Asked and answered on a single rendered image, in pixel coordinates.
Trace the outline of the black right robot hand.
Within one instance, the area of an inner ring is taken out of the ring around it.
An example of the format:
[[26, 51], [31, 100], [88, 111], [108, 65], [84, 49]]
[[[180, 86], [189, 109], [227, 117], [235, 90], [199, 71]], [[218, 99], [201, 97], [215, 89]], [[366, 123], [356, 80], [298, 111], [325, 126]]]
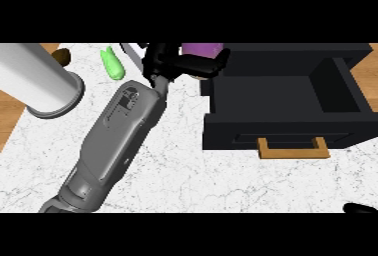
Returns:
[[342, 211], [345, 213], [378, 213], [378, 210], [373, 207], [357, 203], [345, 203], [342, 206]]

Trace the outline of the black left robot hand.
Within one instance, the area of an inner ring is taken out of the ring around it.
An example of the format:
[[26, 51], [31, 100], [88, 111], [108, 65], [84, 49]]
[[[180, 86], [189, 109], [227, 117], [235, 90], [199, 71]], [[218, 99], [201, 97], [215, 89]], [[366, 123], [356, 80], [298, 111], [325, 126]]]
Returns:
[[213, 78], [226, 67], [230, 49], [224, 48], [214, 58], [192, 54], [179, 54], [181, 43], [150, 43], [142, 59], [143, 77], [150, 85], [162, 76], [170, 82], [187, 74], [202, 78]]

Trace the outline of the purple can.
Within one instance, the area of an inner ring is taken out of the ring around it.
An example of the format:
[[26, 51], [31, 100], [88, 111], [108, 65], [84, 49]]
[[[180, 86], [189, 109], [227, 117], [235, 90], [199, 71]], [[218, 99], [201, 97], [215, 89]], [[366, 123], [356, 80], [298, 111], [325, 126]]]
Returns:
[[184, 55], [184, 68], [187, 74], [199, 79], [208, 80], [217, 75], [223, 68], [221, 43], [183, 43], [181, 54]]

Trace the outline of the black open drawer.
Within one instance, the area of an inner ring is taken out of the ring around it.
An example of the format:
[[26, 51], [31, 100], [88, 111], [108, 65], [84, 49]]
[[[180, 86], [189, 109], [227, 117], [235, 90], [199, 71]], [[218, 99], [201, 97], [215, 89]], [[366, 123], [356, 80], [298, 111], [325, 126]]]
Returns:
[[344, 149], [378, 137], [378, 113], [339, 58], [301, 76], [218, 75], [201, 83], [201, 94], [205, 150], [254, 149], [260, 138], [273, 149], [310, 148], [316, 137]]

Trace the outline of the green vegetable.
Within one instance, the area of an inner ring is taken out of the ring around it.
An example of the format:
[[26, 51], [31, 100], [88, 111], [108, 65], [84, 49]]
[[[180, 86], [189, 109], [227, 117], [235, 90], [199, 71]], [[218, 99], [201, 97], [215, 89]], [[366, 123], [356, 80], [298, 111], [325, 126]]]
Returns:
[[109, 77], [114, 80], [121, 80], [125, 76], [125, 69], [111, 46], [106, 47], [106, 50], [100, 51], [100, 58]]

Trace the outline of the black cabinet body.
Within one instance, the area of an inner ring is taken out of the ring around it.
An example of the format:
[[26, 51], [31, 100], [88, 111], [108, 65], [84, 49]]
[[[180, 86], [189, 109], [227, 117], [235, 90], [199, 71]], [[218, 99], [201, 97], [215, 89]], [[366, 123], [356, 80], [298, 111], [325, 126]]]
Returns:
[[368, 43], [226, 43], [226, 76], [306, 76], [325, 59], [353, 68], [372, 52]]

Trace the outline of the brown round object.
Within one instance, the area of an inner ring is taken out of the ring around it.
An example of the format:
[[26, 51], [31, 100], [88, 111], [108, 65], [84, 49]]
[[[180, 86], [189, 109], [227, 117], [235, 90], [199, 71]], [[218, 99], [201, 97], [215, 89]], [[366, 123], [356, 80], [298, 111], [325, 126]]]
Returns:
[[62, 66], [66, 66], [71, 63], [71, 52], [66, 48], [57, 49], [52, 53], [52, 57]]

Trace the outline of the white paper towel roll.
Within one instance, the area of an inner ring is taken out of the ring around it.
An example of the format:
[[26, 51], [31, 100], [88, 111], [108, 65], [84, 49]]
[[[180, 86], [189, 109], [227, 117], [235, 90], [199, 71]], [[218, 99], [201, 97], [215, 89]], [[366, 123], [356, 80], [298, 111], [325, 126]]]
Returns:
[[38, 43], [0, 43], [0, 90], [35, 117], [53, 119], [75, 108], [86, 86]]

